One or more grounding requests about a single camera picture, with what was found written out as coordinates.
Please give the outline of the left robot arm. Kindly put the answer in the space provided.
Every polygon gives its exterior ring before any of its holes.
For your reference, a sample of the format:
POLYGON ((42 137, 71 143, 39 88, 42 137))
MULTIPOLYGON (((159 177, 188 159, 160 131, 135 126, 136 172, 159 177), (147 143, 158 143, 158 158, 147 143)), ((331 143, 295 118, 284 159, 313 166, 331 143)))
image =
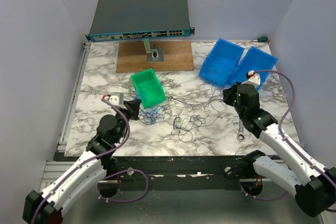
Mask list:
POLYGON ((96 135, 76 162, 44 190, 32 190, 25 199, 26 223, 62 223, 63 215, 89 187, 101 179, 112 179, 117 172, 113 153, 130 135, 131 120, 138 120, 141 100, 125 101, 124 107, 112 105, 115 115, 103 116, 96 135))

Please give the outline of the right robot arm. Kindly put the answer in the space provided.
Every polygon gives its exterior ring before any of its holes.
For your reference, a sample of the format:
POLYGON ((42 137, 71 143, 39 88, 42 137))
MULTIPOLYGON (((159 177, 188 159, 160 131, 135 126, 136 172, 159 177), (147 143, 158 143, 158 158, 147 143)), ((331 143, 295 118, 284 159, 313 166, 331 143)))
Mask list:
POLYGON ((295 198, 310 217, 331 211, 335 204, 335 168, 326 168, 286 134, 279 122, 260 107, 259 93, 252 84, 236 83, 223 90, 223 101, 237 112, 243 126, 268 145, 286 163, 281 166, 259 152, 243 162, 242 173, 249 178, 267 177, 295 198))

